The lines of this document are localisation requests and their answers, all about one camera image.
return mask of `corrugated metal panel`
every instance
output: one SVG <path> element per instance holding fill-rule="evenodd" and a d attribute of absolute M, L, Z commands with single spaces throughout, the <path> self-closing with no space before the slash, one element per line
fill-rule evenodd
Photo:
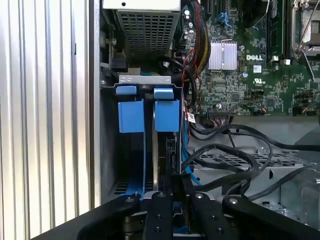
<path fill-rule="evenodd" d="M 90 209 L 88 2 L 0 1 L 0 240 Z"/>

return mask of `silver heatsink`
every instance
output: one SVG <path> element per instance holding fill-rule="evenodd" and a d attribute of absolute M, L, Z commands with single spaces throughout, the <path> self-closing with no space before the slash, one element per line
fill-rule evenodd
<path fill-rule="evenodd" d="M 211 42 L 211 55 L 208 62 L 209 70 L 236 70 L 238 46 L 236 42 Z"/>
<path fill-rule="evenodd" d="M 116 12 L 134 57 L 164 56 L 170 49 L 180 17 L 181 0 L 105 0 Z"/>

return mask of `perforated metal plate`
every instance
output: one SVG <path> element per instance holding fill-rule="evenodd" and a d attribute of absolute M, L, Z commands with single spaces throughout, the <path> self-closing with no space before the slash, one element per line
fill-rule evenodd
<path fill-rule="evenodd" d="M 268 154 L 252 154 L 252 156 L 257 160 L 257 162 L 262 166 L 268 158 Z M 225 163 L 230 164 L 239 168 L 248 168 L 249 165 L 243 159 L 238 158 L 237 156 L 222 154 L 222 155 L 203 155 L 201 158 L 205 161 L 214 160 L 218 164 Z M 271 162 L 268 167 L 303 167 L 310 165 L 297 157 L 295 157 L 294 152 L 289 153 L 275 153 L 272 156 Z"/>
<path fill-rule="evenodd" d="M 172 42 L 180 13 L 117 11 L 129 50 L 135 57 L 165 55 Z"/>

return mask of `screw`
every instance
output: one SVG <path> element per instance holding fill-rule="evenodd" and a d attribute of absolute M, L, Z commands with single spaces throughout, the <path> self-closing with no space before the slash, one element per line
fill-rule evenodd
<path fill-rule="evenodd" d="M 202 199 L 204 196 L 203 196 L 201 193 L 197 193 L 197 194 L 195 195 L 195 197 L 196 197 L 197 199 Z"/>
<path fill-rule="evenodd" d="M 221 227 L 219 227 L 216 231 L 217 231 L 219 234 L 223 234 L 223 233 L 224 233 L 224 231 L 222 230 Z"/>
<path fill-rule="evenodd" d="M 317 184 L 317 185 L 319 185 L 319 184 L 320 184 L 320 178 L 315 178 L 315 179 L 314 179 L 314 183 Z"/>
<path fill-rule="evenodd" d="M 160 233 L 160 232 L 161 232 L 161 228 L 157 226 L 157 227 L 154 229 L 154 231 L 155 231 L 156 233 Z"/>
<path fill-rule="evenodd" d="M 133 201 L 135 201 L 135 199 L 131 197 L 128 197 L 128 199 L 125 200 L 126 203 L 132 203 Z"/>
<path fill-rule="evenodd" d="M 238 203 L 238 200 L 237 200 L 237 199 L 234 199 L 234 198 L 230 198 L 230 199 L 229 199 L 229 202 L 232 203 L 232 204 L 237 204 L 237 203 Z"/>
<path fill-rule="evenodd" d="M 117 39 L 116 38 L 112 38 L 112 45 L 113 46 L 117 45 Z"/>
<path fill-rule="evenodd" d="M 159 197 L 159 198 L 164 198 L 165 196 L 167 196 L 167 195 L 165 195 L 163 192 L 160 192 L 160 193 L 158 194 L 158 197 Z"/>

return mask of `green circuit board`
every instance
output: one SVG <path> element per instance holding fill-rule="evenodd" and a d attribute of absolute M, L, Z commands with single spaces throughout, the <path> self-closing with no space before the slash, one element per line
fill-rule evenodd
<path fill-rule="evenodd" d="M 241 1 L 225 1 L 225 12 L 230 26 L 216 23 L 216 15 L 207 22 L 210 40 L 219 42 L 230 39 L 237 43 L 237 69 L 229 71 L 204 70 L 201 74 L 201 104 L 199 114 L 205 116 L 208 110 L 220 105 L 221 111 L 228 111 L 234 104 L 250 100 L 263 106 L 268 116 L 305 115 L 303 109 L 320 100 L 320 83 L 312 82 L 311 73 L 304 60 L 294 60 L 286 65 L 283 60 L 267 60 L 267 17 L 253 28 L 245 29 L 241 23 Z M 282 6 L 271 6 L 270 14 L 278 15 L 272 25 L 274 47 L 272 53 L 281 53 L 283 38 Z M 188 46 L 194 44 L 193 31 L 185 25 Z M 313 73 L 320 78 L 320 60 L 310 60 Z M 252 115 L 254 107 L 239 108 L 238 115 Z M 319 115 L 310 109 L 308 116 Z"/>

